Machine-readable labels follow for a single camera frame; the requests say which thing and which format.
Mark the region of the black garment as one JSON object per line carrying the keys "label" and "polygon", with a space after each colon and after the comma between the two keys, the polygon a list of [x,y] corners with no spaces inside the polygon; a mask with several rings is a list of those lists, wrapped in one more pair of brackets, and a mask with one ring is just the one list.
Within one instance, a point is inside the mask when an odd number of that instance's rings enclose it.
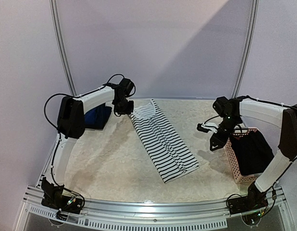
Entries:
{"label": "black garment", "polygon": [[271,147],[258,130],[242,137],[231,135],[229,140],[243,176],[263,173],[274,158]]}

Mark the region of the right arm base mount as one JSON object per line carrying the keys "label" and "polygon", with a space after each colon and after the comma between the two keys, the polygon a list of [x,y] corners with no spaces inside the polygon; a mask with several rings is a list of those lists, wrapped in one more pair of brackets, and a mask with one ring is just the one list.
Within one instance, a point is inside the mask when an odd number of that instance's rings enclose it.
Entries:
{"label": "right arm base mount", "polygon": [[[272,200],[273,204],[269,208],[267,192],[272,189]],[[275,204],[277,198],[276,190],[274,186],[271,186],[264,192],[260,192],[259,189],[255,186],[255,183],[252,183],[247,190],[246,196],[241,196],[239,194],[232,194],[226,199],[226,207],[229,209],[230,214],[244,213],[264,207],[263,211],[260,211],[258,217],[263,217],[267,214]]]}

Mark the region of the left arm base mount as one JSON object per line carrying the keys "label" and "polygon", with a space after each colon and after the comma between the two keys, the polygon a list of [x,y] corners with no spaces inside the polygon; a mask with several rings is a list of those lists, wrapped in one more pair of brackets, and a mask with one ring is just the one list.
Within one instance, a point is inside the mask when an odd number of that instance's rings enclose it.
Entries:
{"label": "left arm base mount", "polygon": [[85,205],[85,199],[82,195],[73,191],[70,191],[70,196],[63,195],[63,191],[68,190],[63,185],[55,186],[53,183],[49,183],[46,177],[42,179],[41,189],[44,193],[41,201],[42,206],[61,212],[80,214]]}

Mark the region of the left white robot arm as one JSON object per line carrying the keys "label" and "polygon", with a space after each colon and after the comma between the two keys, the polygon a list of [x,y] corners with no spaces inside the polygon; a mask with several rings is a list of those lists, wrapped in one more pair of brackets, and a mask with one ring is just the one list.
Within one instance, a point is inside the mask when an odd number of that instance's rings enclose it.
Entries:
{"label": "left white robot arm", "polygon": [[51,164],[47,169],[52,183],[58,186],[64,184],[71,151],[85,132],[85,114],[98,106],[111,102],[116,116],[130,115],[134,109],[134,102],[128,100],[133,95],[132,91],[136,91],[135,84],[128,78],[122,78],[118,84],[107,82],[82,95],[64,94],[56,125],[58,132],[56,146],[52,152]]}

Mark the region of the black white striped tank top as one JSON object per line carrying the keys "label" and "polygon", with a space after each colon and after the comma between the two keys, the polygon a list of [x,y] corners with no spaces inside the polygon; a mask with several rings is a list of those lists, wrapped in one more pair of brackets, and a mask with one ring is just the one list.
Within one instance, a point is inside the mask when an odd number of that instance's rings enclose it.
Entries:
{"label": "black white striped tank top", "polygon": [[200,167],[198,160],[154,100],[136,107],[130,118],[165,184]]}

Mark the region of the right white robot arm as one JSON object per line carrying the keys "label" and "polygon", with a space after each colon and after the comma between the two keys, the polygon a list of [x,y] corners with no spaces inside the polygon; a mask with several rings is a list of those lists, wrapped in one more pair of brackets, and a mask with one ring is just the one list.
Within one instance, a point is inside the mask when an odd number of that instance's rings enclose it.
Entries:
{"label": "right white robot arm", "polygon": [[276,146],[272,161],[253,183],[256,191],[243,200],[243,206],[253,210],[262,201],[260,193],[268,191],[297,158],[297,104],[273,103],[247,95],[232,99],[218,97],[212,107],[222,121],[212,129],[211,151],[223,148],[235,127],[247,120],[266,125],[260,131],[269,144]]}

